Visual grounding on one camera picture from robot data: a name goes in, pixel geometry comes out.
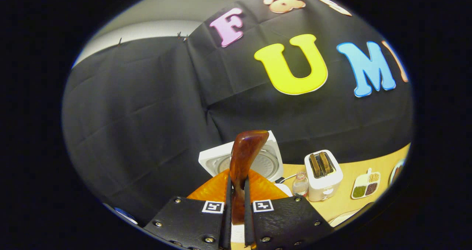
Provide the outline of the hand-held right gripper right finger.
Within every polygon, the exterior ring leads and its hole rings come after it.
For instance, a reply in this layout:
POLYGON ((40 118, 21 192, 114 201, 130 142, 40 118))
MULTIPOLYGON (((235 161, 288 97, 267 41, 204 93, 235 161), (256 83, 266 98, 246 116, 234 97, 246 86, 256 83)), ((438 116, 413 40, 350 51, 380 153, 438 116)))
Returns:
POLYGON ((307 198, 288 196, 253 170, 244 191, 245 240, 252 249, 305 250, 334 233, 307 198))

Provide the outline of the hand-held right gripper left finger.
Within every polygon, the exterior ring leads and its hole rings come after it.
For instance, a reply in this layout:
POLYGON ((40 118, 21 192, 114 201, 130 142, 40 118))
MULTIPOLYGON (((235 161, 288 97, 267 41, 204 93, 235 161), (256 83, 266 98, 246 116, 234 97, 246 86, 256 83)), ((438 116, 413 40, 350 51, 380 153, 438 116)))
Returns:
POLYGON ((231 194, 229 170, 219 173, 217 187, 223 197, 191 199, 172 197, 145 225, 143 232, 177 250, 229 250, 231 249, 231 194))

